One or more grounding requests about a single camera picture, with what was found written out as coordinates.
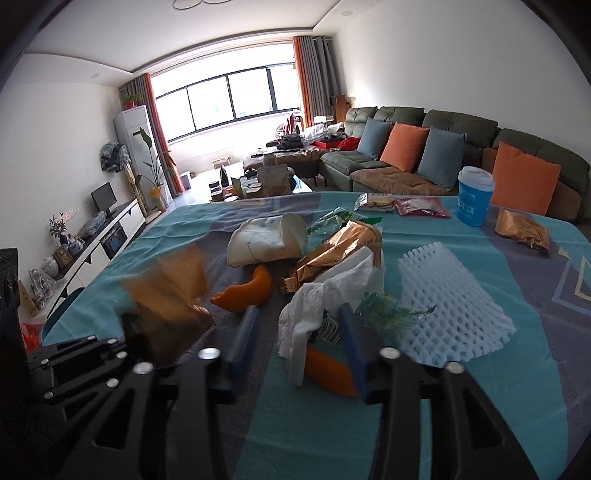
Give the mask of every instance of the black monitor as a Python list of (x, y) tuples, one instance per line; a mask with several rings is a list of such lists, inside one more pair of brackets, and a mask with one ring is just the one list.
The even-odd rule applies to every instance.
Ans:
[(109, 209), (117, 202), (113, 188), (109, 182), (105, 183), (102, 187), (97, 188), (90, 194), (92, 199), (95, 201), (96, 208), (99, 211), (103, 211), (107, 216), (111, 215)]

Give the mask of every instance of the orange banana toy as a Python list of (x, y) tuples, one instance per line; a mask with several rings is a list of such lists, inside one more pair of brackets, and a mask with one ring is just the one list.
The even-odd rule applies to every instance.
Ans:
[(232, 313), (244, 313), (247, 307), (265, 303), (271, 294), (272, 281), (263, 265), (255, 268), (252, 280), (241, 285), (232, 285), (225, 291), (214, 295), (211, 302)]

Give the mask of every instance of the crumpled tissue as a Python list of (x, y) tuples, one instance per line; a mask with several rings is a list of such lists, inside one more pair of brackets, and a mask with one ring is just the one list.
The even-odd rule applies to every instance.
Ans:
[(374, 253), (362, 247), (338, 265), (305, 283), (279, 316), (279, 355), (285, 358), (288, 380), (301, 385), (309, 335), (322, 325), (324, 311), (333, 314), (345, 303), (355, 310), (366, 290), (384, 293), (385, 267), (374, 267)]

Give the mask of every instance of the white foam fruit net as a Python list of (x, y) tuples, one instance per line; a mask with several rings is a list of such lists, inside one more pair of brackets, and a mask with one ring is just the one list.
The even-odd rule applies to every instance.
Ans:
[(436, 307), (398, 335), (397, 347), (414, 361), (434, 367), (467, 362), (501, 349), (515, 333), (513, 321), (442, 244), (412, 250), (398, 268), (401, 305)]

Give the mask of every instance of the orange pillow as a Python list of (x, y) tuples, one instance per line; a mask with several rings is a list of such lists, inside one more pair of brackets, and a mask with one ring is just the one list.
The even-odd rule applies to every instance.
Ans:
[(560, 165), (549, 163), (501, 142), (492, 177), (496, 187), (491, 203), (545, 215), (552, 200)]
[(423, 156), (428, 136), (428, 128), (397, 123), (380, 160), (399, 170), (413, 171)]

